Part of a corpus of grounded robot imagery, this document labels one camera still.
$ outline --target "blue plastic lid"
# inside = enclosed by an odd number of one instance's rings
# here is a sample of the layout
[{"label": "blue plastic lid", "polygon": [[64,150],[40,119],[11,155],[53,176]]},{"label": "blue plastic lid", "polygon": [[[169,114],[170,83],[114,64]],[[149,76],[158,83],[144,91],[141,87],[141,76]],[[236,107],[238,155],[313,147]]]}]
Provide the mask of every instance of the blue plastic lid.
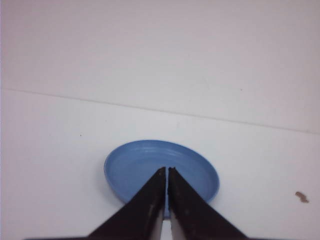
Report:
[{"label": "blue plastic lid", "polygon": [[[112,190],[127,203],[161,167],[175,167],[207,202],[219,190],[218,174],[203,156],[185,146],[160,140],[133,141],[117,147],[105,160],[104,174]],[[170,217],[167,194],[164,217]]]}]

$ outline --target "white backdrop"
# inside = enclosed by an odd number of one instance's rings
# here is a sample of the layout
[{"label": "white backdrop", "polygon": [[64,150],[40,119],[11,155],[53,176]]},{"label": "white backdrop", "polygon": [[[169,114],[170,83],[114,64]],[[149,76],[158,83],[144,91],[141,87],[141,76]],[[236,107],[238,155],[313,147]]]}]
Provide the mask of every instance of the white backdrop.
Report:
[{"label": "white backdrop", "polygon": [[319,238],[319,1],[1,4],[4,240],[90,233],[122,206],[105,157],[140,139],[204,155],[248,236]]}]

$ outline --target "blue dish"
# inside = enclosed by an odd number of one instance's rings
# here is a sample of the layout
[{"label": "blue dish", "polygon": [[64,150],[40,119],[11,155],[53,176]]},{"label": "blue dish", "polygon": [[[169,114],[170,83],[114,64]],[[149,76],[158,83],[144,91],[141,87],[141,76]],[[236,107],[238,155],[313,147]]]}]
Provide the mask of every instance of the blue dish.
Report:
[{"label": "blue dish", "polygon": [[[127,203],[161,167],[175,167],[207,202],[219,190],[218,174],[203,156],[185,146],[160,140],[133,141],[117,147],[104,162],[104,175],[116,195]],[[164,217],[170,217],[167,195]]]}]

